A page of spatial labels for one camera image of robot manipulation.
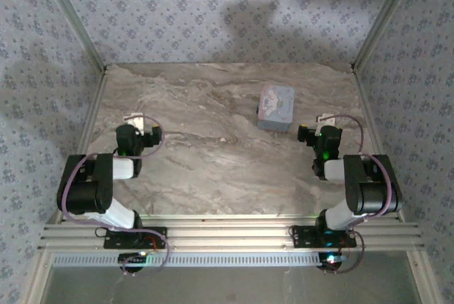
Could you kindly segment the clear plastic zip bag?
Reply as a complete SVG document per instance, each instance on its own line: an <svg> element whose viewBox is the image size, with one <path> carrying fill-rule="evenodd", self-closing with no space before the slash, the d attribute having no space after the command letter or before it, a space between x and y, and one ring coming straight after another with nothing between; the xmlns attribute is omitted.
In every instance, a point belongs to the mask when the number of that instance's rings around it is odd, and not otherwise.
<svg viewBox="0 0 454 304"><path fill-rule="evenodd" d="M257 107L257 127L261 130L288 132L293 122L295 90L290 86L266 84Z"/></svg>

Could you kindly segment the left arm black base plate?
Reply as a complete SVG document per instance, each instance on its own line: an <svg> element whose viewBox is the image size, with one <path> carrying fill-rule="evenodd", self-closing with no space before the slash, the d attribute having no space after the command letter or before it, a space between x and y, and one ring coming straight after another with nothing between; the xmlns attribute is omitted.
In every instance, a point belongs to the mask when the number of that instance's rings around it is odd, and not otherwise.
<svg viewBox="0 0 454 304"><path fill-rule="evenodd" d="M114 232L98 227L95 236L104 239L104 249L165 249L166 243L157 235L146 232Z"/></svg>

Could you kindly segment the aluminium corner post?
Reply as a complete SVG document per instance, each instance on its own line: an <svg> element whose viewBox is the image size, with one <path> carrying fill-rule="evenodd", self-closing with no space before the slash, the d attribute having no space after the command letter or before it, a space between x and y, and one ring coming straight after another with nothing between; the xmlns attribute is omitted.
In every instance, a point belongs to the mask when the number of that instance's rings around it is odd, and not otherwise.
<svg viewBox="0 0 454 304"><path fill-rule="evenodd" d="M95 66L96 70L103 74L105 71L105 64L103 63L101 56L97 52L92 39L84 27L82 19L77 15L72 2L70 0L56 0L56 2L84 48L84 51L87 53L89 60Z"/></svg>
<svg viewBox="0 0 454 304"><path fill-rule="evenodd" d="M372 23L372 26L362 42L358 55L356 56L354 62L352 63L352 71L354 74L360 72L367 59L372 54L375 46L377 45L380 37L382 36L387 24L391 20L394 12L397 10L399 4L402 0L384 0L380 6L379 12L375 20Z"/></svg>

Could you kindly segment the aluminium mounting rail beam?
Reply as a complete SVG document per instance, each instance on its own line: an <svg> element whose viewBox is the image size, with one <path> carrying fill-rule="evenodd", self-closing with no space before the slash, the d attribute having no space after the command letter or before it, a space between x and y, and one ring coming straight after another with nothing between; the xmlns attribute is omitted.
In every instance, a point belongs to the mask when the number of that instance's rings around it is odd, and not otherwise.
<svg viewBox="0 0 454 304"><path fill-rule="evenodd" d="M293 249L288 220L156 220L167 228L167 241L176 252L283 252ZM372 251L406 251L424 248L413 223L377 220L355 228ZM64 223L45 227L38 247L59 252L101 249L104 230Z"/></svg>

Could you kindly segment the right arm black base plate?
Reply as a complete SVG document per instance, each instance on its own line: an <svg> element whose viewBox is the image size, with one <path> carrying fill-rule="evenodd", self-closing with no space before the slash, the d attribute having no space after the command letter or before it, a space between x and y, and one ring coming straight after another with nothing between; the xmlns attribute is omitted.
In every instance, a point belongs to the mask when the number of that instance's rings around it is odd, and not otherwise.
<svg viewBox="0 0 454 304"><path fill-rule="evenodd" d="M343 248L356 247L355 237L345 231L325 230L316 226L292 225L289 236L294 248Z"/></svg>

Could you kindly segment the aluminium table side rail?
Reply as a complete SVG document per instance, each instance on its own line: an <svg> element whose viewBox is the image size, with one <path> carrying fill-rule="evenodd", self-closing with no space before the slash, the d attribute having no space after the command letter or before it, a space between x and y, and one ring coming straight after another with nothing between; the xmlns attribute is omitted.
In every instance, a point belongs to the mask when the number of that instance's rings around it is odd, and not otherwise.
<svg viewBox="0 0 454 304"><path fill-rule="evenodd" d="M375 122L375 118L373 116L373 112L368 101L367 94L365 92L365 87L362 85L362 81L355 70L353 71L353 75L355 86L358 89L358 98L360 99L361 102L362 112L367 123L367 128L374 152L377 154L386 154L380 137L380 132Z"/></svg>
<svg viewBox="0 0 454 304"><path fill-rule="evenodd" d="M107 80L107 78L106 78L106 69L105 69L103 71L103 74L101 75L100 82L94 93L91 106L89 107L84 129L82 131L82 135L80 137L80 141L77 146L77 150L76 150L77 154L86 154L88 152L88 148L89 148L89 145L90 145L90 142L92 139L94 124L96 122L96 117L97 117L97 114L99 111L99 106L101 104L101 98L104 94L106 80Z"/></svg>

